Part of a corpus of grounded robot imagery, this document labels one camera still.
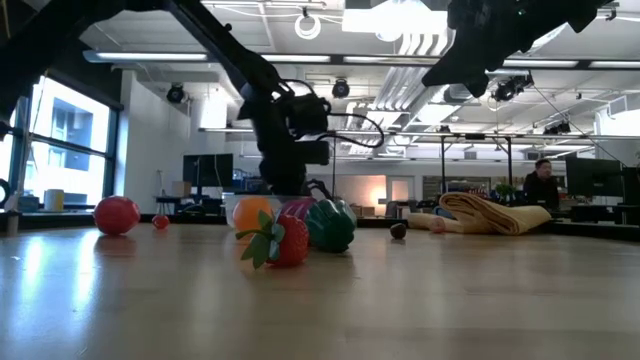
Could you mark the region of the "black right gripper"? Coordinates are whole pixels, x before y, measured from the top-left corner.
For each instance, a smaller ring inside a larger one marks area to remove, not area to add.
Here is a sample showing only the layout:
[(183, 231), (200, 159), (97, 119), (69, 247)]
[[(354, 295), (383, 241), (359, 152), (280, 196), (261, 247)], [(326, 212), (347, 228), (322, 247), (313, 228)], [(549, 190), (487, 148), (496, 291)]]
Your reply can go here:
[(447, 26), (455, 32), (452, 47), (422, 77), (425, 87), (463, 85), (473, 97), (486, 92), (487, 70), (500, 68), (508, 45), (526, 53), (531, 41), (518, 38), (517, 17), (525, 13), (522, 1), (451, 0), (447, 7)]

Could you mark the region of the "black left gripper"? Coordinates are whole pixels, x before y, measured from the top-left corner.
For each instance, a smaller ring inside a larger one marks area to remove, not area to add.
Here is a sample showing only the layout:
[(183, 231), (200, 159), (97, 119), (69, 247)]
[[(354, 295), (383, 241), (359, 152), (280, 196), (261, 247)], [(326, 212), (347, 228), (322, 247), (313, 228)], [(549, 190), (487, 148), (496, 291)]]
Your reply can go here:
[(239, 117), (251, 121), (262, 155), (259, 172), (270, 191), (311, 196), (317, 190), (332, 200), (323, 181), (306, 181), (308, 165), (329, 163), (329, 144), (320, 138), (328, 131), (329, 102), (313, 91), (297, 95), (283, 81), (273, 90), (245, 84), (241, 96)]

